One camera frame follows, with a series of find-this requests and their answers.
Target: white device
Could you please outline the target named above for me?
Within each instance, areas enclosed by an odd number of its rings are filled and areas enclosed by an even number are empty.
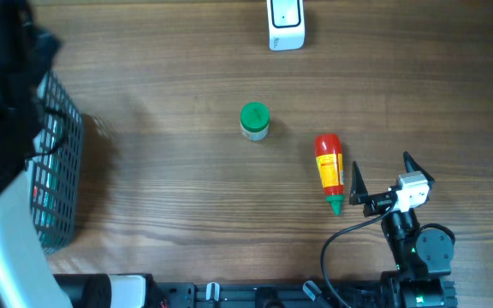
[[[30,214],[30,190],[21,172],[0,195],[0,297],[4,307],[71,308],[58,286]]]
[[[396,192],[397,202],[393,210],[405,213],[427,202],[430,188],[427,178],[420,171],[399,175],[397,185],[401,186],[401,190]]]
[[[271,50],[295,50],[304,45],[303,0],[267,0],[267,20]]]

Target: white plastic object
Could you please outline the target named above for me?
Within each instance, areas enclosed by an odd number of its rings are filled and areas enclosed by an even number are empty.
[[[5,307],[71,308],[41,250],[25,172],[0,194],[0,298]]]
[[[217,282],[211,282],[206,285],[206,301],[220,301],[220,284]]]
[[[111,308],[142,308],[146,303],[146,279],[140,275],[110,275]]]
[[[400,210],[403,213],[408,212],[410,209],[417,208],[427,201],[429,185],[421,171],[399,175],[397,184],[401,186],[401,190],[396,192],[397,201],[393,210]]]
[[[304,45],[306,24],[303,0],[266,0],[270,49],[295,50]]]

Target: white sensor housing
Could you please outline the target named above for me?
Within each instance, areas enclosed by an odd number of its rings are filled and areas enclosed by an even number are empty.
[[[306,24],[303,0],[267,0],[270,49],[295,50],[304,44]]]

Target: bottle label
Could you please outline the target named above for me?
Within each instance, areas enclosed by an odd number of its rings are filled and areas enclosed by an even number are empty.
[[[343,185],[342,154],[325,154],[317,157],[318,173],[323,187]]]
[[[241,124],[241,133],[243,136],[247,137],[251,141],[260,141],[261,139],[265,138],[267,135],[267,132],[270,130],[270,125],[268,124],[264,129],[257,133],[253,133],[251,131],[248,131],[246,128],[243,127]]]

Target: red bottle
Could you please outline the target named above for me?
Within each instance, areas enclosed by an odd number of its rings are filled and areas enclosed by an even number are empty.
[[[342,145],[338,136],[334,133],[318,136],[315,139],[315,156],[326,201],[338,216],[344,200]]]

